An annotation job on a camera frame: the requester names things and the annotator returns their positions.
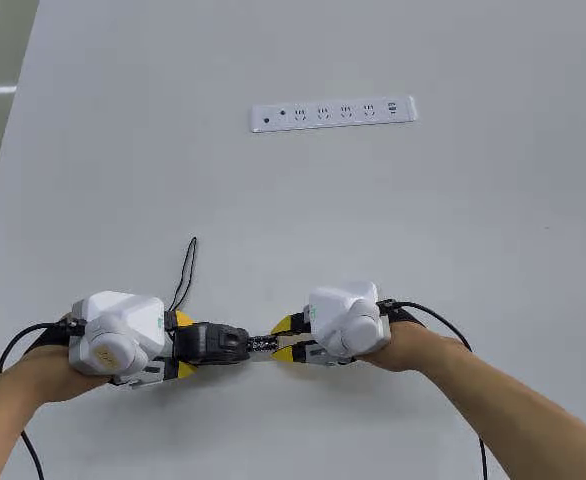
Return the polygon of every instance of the black wire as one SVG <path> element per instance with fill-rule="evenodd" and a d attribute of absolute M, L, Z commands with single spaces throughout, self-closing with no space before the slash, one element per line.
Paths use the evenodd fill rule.
<path fill-rule="evenodd" d="M 186 249 L 186 255 L 184 255 L 184 263 L 182 264 L 182 275 L 180 277 L 180 281 L 175 288 L 175 295 L 173 296 L 173 301 L 171 302 L 171 306 L 169 307 L 169 311 L 177 310 L 186 300 L 186 296 L 189 293 L 191 288 L 191 283 L 193 282 L 193 269 L 195 268 L 195 259 L 197 257 L 197 237 L 193 237 L 189 242 L 189 246 Z M 178 296 L 180 294 L 180 289 L 182 285 L 184 285 L 184 280 L 186 278 L 186 270 L 187 266 L 189 265 L 189 258 L 191 259 L 190 268 L 189 268 L 189 279 L 186 283 L 186 288 L 178 301 Z"/>
<path fill-rule="evenodd" d="M 436 318 L 437 320 L 439 320 L 440 322 L 442 322 L 445 326 L 447 326 L 457 336 L 457 338 L 460 339 L 460 341 L 464 344 L 464 346 L 467 348 L 467 350 L 469 352 L 473 352 L 473 349 L 471 348 L 471 345 L 466 340 L 466 338 L 464 337 L 464 335 L 462 335 L 462 332 L 460 332 L 457 329 L 457 327 L 455 327 L 455 325 L 453 325 L 451 322 L 449 322 L 442 315 L 438 314 L 437 312 L 434 312 L 433 310 L 431 310 L 428 307 L 425 307 L 423 305 L 420 305 L 419 303 L 414 303 L 414 302 L 397 302 L 397 303 L 394 304 L 394 306 L 396 306 L 396 305 L 398 307 L 415 308 L 416 310 L 421 310 L 424 313 L 429 314 L 433 318 Z M 488 468 L 487 468 L 487 465 L 486 465 L 486 447 L 484 446 L 484 442 L 482 441 L 482 438 L 479 435 L 478 435 L 478 439 L 480 441 L 480 455 L 482 457 L 482 478 L 483 478 L 483 480 L 488 480 L 488 478 L 489 478 L 489 472 L 488 472 Z"/>
<path fill-rule="evenodd" d="M 18 333 L 15 337 L 13 337 L 13 339 L 9 342 L 9 344 L 4 349 L 4 352 L 2 352 L 2 355 L 0 356 L 0 374 L 4 371 L 4 362 L 6 362 L 6 358 L 9 356 L 9 353 L 11 353 L 11 350 L 13 350 L 13 347 L 15 347 L 17 342 L 19 342 L 22 339 L 22 337 L 24 337 L 25 335 L 28 335 L 31 332 L 34 332 L 35 330 L 40 330 L 43 328 L 49 328 L 49 327 L 53 327 L 53 326 L 55 326 L 55 323 L 36 323 L 35 325 L 31 325 L 30 327 L 25 328 L 20 333 Z M 35 451 L 35 447 L 33 447 L 33 444 L 31 443 L 31 440 L 29 439 L 29 436 L 26 434 L 25 431 L 22 431 L 20 436 L 22 437 L 22 440 L 24 440 L 24 445 L 26 445 L 26 449 L 31 454 L 31 458 L 33 459 L 33 463 L 35 464 L 35 468 L 37 470 L 38 478 L 40 480 L 44 480 L 44 472 L 42 471 L 42 463 L 40 463 L 40 459 L 37 456 L 37 452 Z"/>

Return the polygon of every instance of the table surface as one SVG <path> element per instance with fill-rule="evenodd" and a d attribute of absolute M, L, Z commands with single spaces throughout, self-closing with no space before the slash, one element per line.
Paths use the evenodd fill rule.
<path fill-rule="evenodd" d="M 249 132 L 253 104 L 393 94 L 419 122 Z M 92 292 L 169 300 L 192 235 L 198 320 L 259 334 L 372 279 L 586 421 L 586 1 L 41 0 L 0 154 L 0 351 Z M 104 388 L 29 431 L 49 479 L 480 475 L 434 386 L 361 364 Z M 22 445 L 3 478 L 35 478 Z"/>

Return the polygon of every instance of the electrical socket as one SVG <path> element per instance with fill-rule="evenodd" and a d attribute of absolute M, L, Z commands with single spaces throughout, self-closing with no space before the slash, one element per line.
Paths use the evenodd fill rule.
<path fill-rule="evenodd" d="M 408 95 L 348 101 L 256 105 L 251 110 L 251 131 L 278 132 L 348 125 L 405 123 L 415 120 L 415 101 Z"/>

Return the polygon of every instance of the white power strip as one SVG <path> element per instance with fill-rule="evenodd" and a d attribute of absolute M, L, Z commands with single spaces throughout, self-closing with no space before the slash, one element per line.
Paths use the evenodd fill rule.
<path fill-rule="evenodd" d="M 406 123 L 417 120 L 411 96 L 328 102 L 256 105 L 251 110 L 254 133 L 307 128 Z"/>

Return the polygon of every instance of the hand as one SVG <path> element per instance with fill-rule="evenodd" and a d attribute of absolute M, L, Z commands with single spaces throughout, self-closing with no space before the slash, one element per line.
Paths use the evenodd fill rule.
<path fill-rule="evenodd" d="M 442 337 L 411 322 L 391 324 L 391 342 L 378 350 L 361 357 L 361 360 L 390 370 L 424 371 L 429 361 L 436 359 L 445 345 L 462 344 L 457 340 Z"/>
<path fill-rule="evenodd" d="M 2 375 L 19 379 L 39 404 L 70 400 L 110 380 L 81 374 L 69 364 L 69 349 L 54 345 L 31 350 Z"/>

